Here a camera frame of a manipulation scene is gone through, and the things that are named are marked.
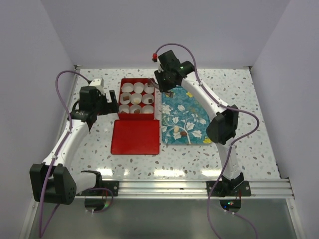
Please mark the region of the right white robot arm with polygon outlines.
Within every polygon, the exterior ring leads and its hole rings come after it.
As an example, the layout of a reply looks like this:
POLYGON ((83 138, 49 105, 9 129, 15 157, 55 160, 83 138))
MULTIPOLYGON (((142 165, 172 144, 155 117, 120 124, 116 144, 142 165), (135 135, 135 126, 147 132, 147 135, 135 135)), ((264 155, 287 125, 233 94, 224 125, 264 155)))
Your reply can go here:
POLYGON ((216 197, 235 195, 244 182, 235 147, 232 145, 238 126, 238 108, 235 105, 229 106, 217 98, 217 95, 200 79, 196 63, 180 62, 172 50, 161 55, 154 53, 152 61, 158 64, 154 74, 161 92, 169 92, 181 86, 195 97, 209 116, 210 123, 206 134, 217 146, 222 165, 218 179, 209 187, 210 195, 216 197))

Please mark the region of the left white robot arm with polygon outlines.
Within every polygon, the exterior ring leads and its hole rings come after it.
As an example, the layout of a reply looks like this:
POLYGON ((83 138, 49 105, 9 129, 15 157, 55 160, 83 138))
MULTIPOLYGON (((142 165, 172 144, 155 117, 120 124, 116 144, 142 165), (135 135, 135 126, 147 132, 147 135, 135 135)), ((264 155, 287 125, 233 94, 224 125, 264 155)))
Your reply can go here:
POLYGON ((88 191, 96 196, 104 184, 98 171, 84 170, 79 175, 70 173, 71 162, 84 137, 90 132, 98 116, 116 114, 119 104, 116 93, 109 91, 107 99, 102 87, 85 86, 73 104, 65 129, 51 153, 41 164, 30 168, 30 180, 35 201, 69 205, 75 196, 88 191))

